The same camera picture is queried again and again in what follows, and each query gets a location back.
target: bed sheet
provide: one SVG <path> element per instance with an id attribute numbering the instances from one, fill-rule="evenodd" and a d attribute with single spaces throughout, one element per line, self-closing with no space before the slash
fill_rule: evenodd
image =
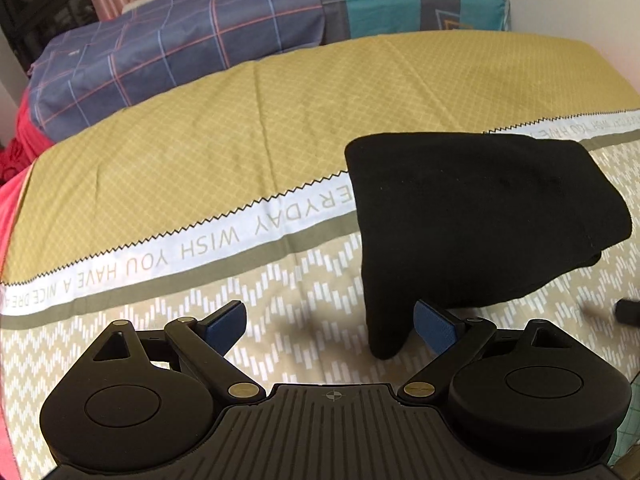
<path id="1" fill-rule="evenodd" d="M 30 117 L 60 142 L 244 61 L 377 34 L 505 30 L 508 15 L 507 0 L 156 0 L 54 38 L 33 67 Z"/>
<path id="2" fill-rule="evenodd" d="M 632 237 L 596 266 L 480 314 L 503 328 L 549 319 L 631 380 L 640 330 L 617 325 L 611 309 L 640 298 L 640 96 L 575 41 L 467 30 L 361 38 L 202 78 L 37 160 L 2 272 L 1 385 L 23 479 L 53 466 L 42 402 L 115 319 L 161 328 L 243 300 L 246 333 L 227 358 L 267 390 L 398 385 L 426 364 L 416 336 L 385 362 L 367 350 L 343 155 L 355 137 L 411 131 L 583 143 L 626 199 Z"/>

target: ribbed black surface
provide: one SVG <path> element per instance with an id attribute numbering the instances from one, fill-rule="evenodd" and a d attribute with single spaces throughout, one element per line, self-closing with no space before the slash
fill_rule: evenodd
<path id="1" fill-rule="evenodd" d="M 66 466 L 49 480 L 90 477 Z M 230 408 L 213 436 L 137 480 L 615 480 L 604 466 L 558 477 L 508 472 L 474 456 L 430 408 L 399 404 L 382 384 L 280 385 Z"/>

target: crosshair symbol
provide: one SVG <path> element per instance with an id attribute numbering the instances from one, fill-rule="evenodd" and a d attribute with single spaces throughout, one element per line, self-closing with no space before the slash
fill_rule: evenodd
<path id="1" fill-rule="evenodd" d="M 325 397 L 333 402 L 335 402 L 336 400 L 340 399 L 342 397 L 342 394 L 336 390 L 331 390 L 328 394 L 325 395 Z"/>

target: black zigzag line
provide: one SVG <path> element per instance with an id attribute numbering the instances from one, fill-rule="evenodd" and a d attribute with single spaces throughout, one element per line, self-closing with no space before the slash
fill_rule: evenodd
<path id="1" fill-rule="evenodd" d="M 191 223 L 191 224 L 189 224 L 189 225 L 187 225 L 185 227 L 180 227 L 179 229 L 174 229 L 172 231 L 165 231 L 165 232 L 162 232 L 162 233 L 155 234 L 155 235 L 149 236 L 147 238 L 144 238 L 143 240 L 138 240 L 136 242 L 130 242 L 130 243 L 127 243 L 127 244 L 119 245 L 117 247 L 114 247 L 114 248 L 111 248 L 111 249 L 107 249 L 105 251 L 100 251 L 99 253 L 93 253 L 90 256 L 85 256 L 83 258 L 79 258 L 77 260 L 72 261 L 71 263 L 56 267 L 55 269 L 47 270 L 46 272 L 40 272 L 40 273 L 36 274 L 33 278 L 30 278 L 30 279 L 25 280 L 23 282 L 7 282 L 7 283 L 5 283 L 5 282 L 0 281 L 0 285 L 4 285 L 4 286 L 28 285 L 29 283 L 34 282 L 35 280 L 37 280 L 39 278 L 43 278 L 44 276 L 50 276 L 52 274 L 55 274 L 59 270 L 68 269 L 69 267 L 72 267 L 72 266 L 74 266 L 76 264 L 79 264 L 81 262 L 85 262 L 87 260 L 91 260 L 92 258 L 96 258 L 98 256 L 104 256 L 105 254 L 110 254 L 110 253 L 113 253 L 115 251 L 119 251 L 119 250 L 122 250 L 122 249 L 130 249 L 132 247 L 144 244 L 146 242 L 150 242 L 152 240 L 158 240 L 158 239 L 164 238 L 166 236 L 172 236 L 172 235 L 181 233 L 183 231 L 187 231 L 189 229 L 193 229 L 196 226 L 204 225 L 204 224 L 213 222 L 215 220 L 220 220 L 221 218 L 226 218 L 226 217 L 231 216 L 231 215 L 233 215 L 235 213 L 244 211 L 245 209 L 247 209 L 247 208 L 249 208 L 251 206 L 257 205 L 257 204 L 262 203 L 262 202 L 265 202 L 265 203 L 270 202 L 271 200 L 274 200 L 276 198 L 287 196 L 288 194 L 294 193 L 295 191 L 303 190 L 306 187 L 312 186 L 313 184 L 320 184 L 320 183 L 322 183 L 322 182 L 324 182 L 326 180 L 331 180 L 334 177 L 338 177 L 338 176 L 341 176 L 341 175 L 346 174 L 346 173 L 347 173 L 347 171 L 341 170 L 338 173 L 332 173 L 330 176 L 324 176 L 324 177 L 322 177 L 320 179 L 315 178 L 311 182 L 305 182 L 302 186 L 296 186 L 296 187 L 293 187 L 292 189 L 287 189 L 285 192 L 276 193 L 275 195 L 271 195 L 268 198 L 260 198 L 258 200 L 253 200 L 252 202 L 250 202 L 248 204 L 245 204 L 243 206 L 237 207 L 236 209 L 233 209 L 232 211 L 228 211 L 227 213 L 222 213 L 222 214 L 217 215 L 217 216 L 210 216 L 210 217 L 205 218 L 203 220 L 198 220 L 197 222 Z"/>
<path id="2" fill-rule="evenodd" d="M 516 128 L 521 128 L 523 126 L 535 126 L 536 124 L 540 124 L 543 123 L 545 121 L 558 121 L 558 120 L 562 120 L 562 119 L 576 119 L 576 118 L 582 118 L 582 117 L 595 117 L 598 115 L 613 115 L 613 114 L 624 114 L 624 113 L 631 113 L 631 112 L 640 112 L 640 108 L 633 108 L 631 110 L 629 109 L 623 109 L 623 110 L 616 110 L 614 112 L 595 112 L 595 113 L 590 113 L 590 114 L 574 114 L 574 115 L 567 115 L 567 116 L 556 116 L 556 117 L 552 117 L 552 118 L 548 118 L 548 117 L 543 117 L 541 119 L 538 119 L 537 121 L 533 121 L 533 122 L 525 122 L 525 123 L 519 123 L 519 124 L 514 124 L 513 126 L 508 126 L 507 128 L 496 128 L 493 130 L 486 130 L 485 134 L 496 134 L 499 132 L 508 132 L 510 130 L 515 130 Z"/>

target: folded black clothing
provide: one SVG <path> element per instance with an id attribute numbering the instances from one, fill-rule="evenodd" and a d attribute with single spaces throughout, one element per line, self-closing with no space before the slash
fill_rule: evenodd
<path id="1" fill-rule="evenodd" d="M 393 357 L 417 300 L 521 298 L 631 235 L 624 199 L 572 140 L 377 134 L 345 158 L 362 235 L 369 346 Z"/>

